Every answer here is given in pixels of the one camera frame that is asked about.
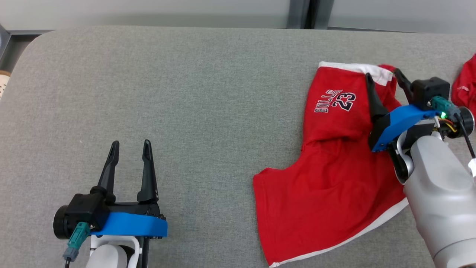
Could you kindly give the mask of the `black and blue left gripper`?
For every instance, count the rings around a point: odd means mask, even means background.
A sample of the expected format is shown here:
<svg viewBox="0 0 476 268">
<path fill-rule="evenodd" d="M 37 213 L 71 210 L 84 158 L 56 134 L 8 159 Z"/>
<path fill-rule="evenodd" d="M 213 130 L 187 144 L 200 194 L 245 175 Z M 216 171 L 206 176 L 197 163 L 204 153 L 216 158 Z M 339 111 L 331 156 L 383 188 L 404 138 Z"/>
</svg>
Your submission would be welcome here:
<svg viewBox="0 0 476 268">
<path fill-rule="evenodd" d="M 110 147 L 107 159 L 97 184 L 103 193 L 106 204 L 113 204 L 115 167 L 119 161 L 119 141 Z M 110 214 L 102 230 L 90 229 L 95 236 L 143 236 L 162 238 L 168 236 L 168 222 L 160 212 L 158 205 L 158 187 L 151 142 L 144 141 L 143 174 L 141 190 L 137 194 L 138 202 L 118 202 L 109 207 Z M 61 206 L 53 219 L 53 232 L 58 239 L 69 239 L 76 227 L 76 222 L 66 216 L 67 206 Z"/>
</svg>

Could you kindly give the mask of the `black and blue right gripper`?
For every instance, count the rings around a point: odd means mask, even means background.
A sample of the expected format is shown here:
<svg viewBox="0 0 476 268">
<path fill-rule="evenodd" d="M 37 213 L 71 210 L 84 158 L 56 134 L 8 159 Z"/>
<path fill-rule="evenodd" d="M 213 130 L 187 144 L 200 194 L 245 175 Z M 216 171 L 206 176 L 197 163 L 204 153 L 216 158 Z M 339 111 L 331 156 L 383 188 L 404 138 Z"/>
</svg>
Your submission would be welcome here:
<svg viewBox="0 0 476 268">
<path fill-rule="evenodd" d="M 398 86 L 403 89 L 409 104 L 414 102 L 411 82 L 399 68 L 394 69 Z M 416 105 L 400 106 L 389 112 L 381 102 L 376 91 L 376 84 L 370 73 L 365 74 L 370 120 L 373 124 L 368 143 L 371 151 L 384 151 L 387 145 L 415 124 L 422 120 L 433 119 L 443 115 L 457 127 L 457 135 L 461 135 L 461 124 L 466 133 L 470 134 L 475 128 L 473 114 L 465 107 L 457 107 L 452 103 L 432 104 L 428 110 L 422 110 Z"/>
</svg>

